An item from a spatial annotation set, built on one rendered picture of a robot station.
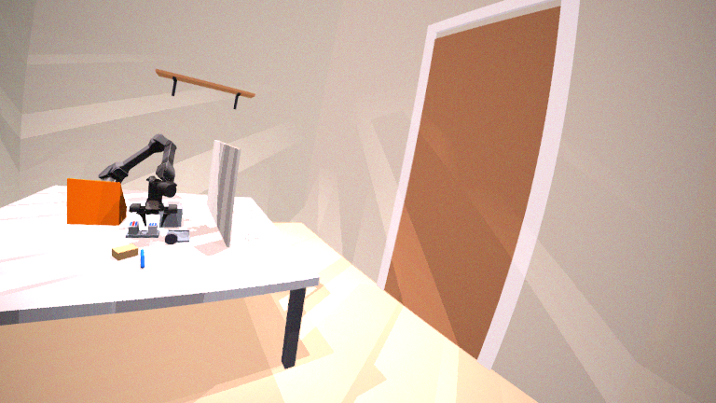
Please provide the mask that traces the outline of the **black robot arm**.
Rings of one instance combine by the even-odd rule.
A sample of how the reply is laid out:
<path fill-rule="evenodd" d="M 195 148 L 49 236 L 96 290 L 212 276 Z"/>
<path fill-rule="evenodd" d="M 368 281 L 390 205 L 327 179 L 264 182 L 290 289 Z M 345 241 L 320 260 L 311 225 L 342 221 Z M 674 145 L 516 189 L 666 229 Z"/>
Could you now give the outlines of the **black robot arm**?
<path fill-rule="evenodd" d="M 101 181 L 110 182 L 123 182 L 123 179 L 129 176 L 129 170 L 132 169 L 136 164 L 139 164 L 147 157 L 150 157 L 154 153 L 163 152 L 162 163 L 156 170 L 157 179 L 154 175 L 150 175 L 146 181 L 148 181 L 148 193 L 159 194 L 161 196 L 172 198 L 176 194 L 176 186 L 174 183 L 175 170 L 173 168 L 173 159 L 177 146 L 165 138 L 161 134 L 156 134 L 150 139 L 147 146 L 139 150 L 137 153 L 131 155 L 124 161 L 115 162 L 105 168 L 98 177 Z M 158 212 L 163 212 L 164 203 L 160 203 L 160 199 L 146 198 L 145 202 L 145 213 L 147 215 L 158 215 Z"/>

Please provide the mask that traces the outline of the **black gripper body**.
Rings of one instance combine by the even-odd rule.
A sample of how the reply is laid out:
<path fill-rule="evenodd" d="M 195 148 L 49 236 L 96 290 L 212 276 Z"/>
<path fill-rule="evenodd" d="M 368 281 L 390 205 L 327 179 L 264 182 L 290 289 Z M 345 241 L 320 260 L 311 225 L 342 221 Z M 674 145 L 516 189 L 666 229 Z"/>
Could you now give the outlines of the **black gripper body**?
<path fill-rule="evenodd" d="M 159 194 L 150 194 L 148 193 L 148 198 L 151 198 L 151 200 L 155 200 L 156 198 L 160 199 L 160 203 L 162 203 L 162 196 Z M 164 213 L 167 214 L 177 214 L 178 205 L 177 204 L 168 204 L 168 206 L 164 206 Z M 142 206 L 141 203 L 132 203 L 130 205 L 129 213 L 143 213 L 145 210 L 145 206 Z"/>

